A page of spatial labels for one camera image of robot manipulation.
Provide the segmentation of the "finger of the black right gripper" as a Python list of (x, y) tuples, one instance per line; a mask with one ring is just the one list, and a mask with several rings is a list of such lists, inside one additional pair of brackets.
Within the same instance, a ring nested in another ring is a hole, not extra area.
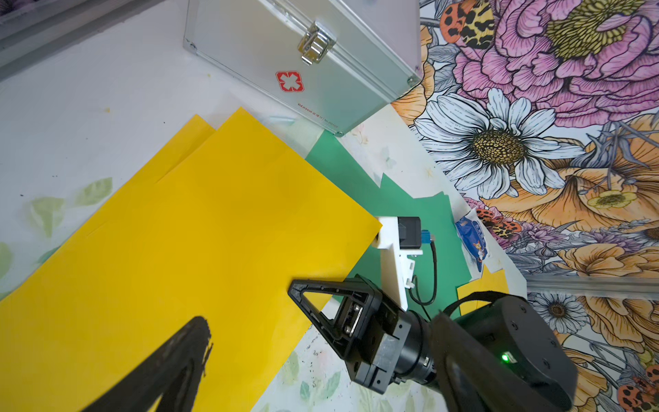
[[(309, 295), (341, 298), (332, 319), (312, 304)], [(366, 334), (372, 316), (379, 309), (382, 292), (367, 279), (356, 276), (342, 282), (296, 279), (288, 296), (315, 326), (340, 359), (346, 361)]]

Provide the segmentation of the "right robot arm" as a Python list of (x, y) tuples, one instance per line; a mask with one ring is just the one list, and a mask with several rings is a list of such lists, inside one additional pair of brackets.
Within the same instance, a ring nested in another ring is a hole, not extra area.
[(295, 280), (289, 297), (346, 363), (356, 384), (384, 393), (414, 381), (450, 411), (568, 411), (578, 371), (530, 303), (475, 292), (482, 307), (433, 319), (405, 311), (371, 281)]

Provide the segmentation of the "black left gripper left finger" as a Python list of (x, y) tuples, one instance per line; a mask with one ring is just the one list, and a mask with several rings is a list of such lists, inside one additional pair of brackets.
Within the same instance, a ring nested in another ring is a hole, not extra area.
[(87, 411), (191, 411), (204, 374), (211, 333), (191, 319)]

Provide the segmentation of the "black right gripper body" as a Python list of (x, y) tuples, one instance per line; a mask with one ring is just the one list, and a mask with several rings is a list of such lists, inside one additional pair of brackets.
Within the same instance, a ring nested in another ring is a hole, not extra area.
[(377, 311), (368, 309), (345, 298), (335, 317), (340, 336), (334, 350), (346, 363), (350, 379), (379, 394), (408, 381), (437, 391), (428, 322), (386, 301)]

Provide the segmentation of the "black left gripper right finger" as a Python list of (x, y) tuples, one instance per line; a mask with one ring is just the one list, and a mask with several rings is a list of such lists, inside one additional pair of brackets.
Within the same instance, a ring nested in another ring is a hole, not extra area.
[(515, 411), (514, 376), (444, 314), (430, 323), (436, 380), (449, 411)]

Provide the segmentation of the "yellow paper sheet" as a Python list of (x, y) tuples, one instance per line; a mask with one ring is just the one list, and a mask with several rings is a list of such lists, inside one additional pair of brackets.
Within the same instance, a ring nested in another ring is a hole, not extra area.
[[(506, 273), (504, 270), (491, 272), (487, 266), (483, 268), (482, 277), (465, 283), (456, 289), (458, 299), (465, 298), (475, 292), (501, 292), (508, 294), (510, 292), (508, 282), (506, 280)], [(472, 300), (463, 303), (459, 307), (461, 315), (466, 315), (481, 307), (485, 307), (487, 302), (482, 300)]]
[(245, 110), (124, 226), (62, 245), (1, 303), (1, 408), (81, 411), (191, 319), (196, 411), (248, 411), (309, 328), (296, 277), (343, 278), (379, 221)]
[(68, 247), (98, 231), (124, 226), (140, 215), (155, 185), (199, 149), (214, 133), (201, 116), (193, 116), (132, 178), (118, 189), (63, 245)]

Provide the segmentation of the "yellow paper sheet top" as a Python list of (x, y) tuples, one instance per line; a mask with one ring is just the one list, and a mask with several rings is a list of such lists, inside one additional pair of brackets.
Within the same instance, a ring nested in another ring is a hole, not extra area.
[[(475, 292), (501, 292), (508, 294), (510, 292), (508, 282), (506, 280), (506, 273), (504, 270), (491, 272), (487, 266), (483, 268), (482, 277), (465, 283), (456, 289), (458, 299), (465, 298)], [(472, 300), (463, 303), (459, 307), (461, 315), (466, 315), (481, 307), (485, 307), (487, 302), (482, 300)]]

